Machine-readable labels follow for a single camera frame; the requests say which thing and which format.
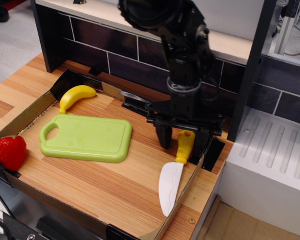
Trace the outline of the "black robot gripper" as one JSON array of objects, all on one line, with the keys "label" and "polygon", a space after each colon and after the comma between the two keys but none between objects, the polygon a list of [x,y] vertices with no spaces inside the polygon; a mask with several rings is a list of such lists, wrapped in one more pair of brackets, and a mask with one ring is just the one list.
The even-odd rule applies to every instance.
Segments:
[{"label": "black robot gripper", "polygon": [[172,92],[170,99],[146,105],[148,123],[154,125],[160,145],[168,149],[172,140],[172,129],[196,132],[194,157],[199,159],[206,151],[210,132],[220,136],[225,117],[204,105],[201,93],[182,94]]}]

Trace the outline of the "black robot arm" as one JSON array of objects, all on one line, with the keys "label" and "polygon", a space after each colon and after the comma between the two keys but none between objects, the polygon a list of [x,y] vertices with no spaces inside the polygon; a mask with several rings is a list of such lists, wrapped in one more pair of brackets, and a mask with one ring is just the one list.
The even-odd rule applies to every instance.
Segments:
[{"label": "black robot arm", "polygon": [[121,0],[118,8],[135,29],[160,38],[169,69],[170,99],[148,103],[147,121],[163,148],[170,146],[174,128],[194,131],[193,154],[200,157],[212,137],[222,133],[224,121],[209,106],[216,97],[202,89],[215,60],[204,16],[191,0]]}]

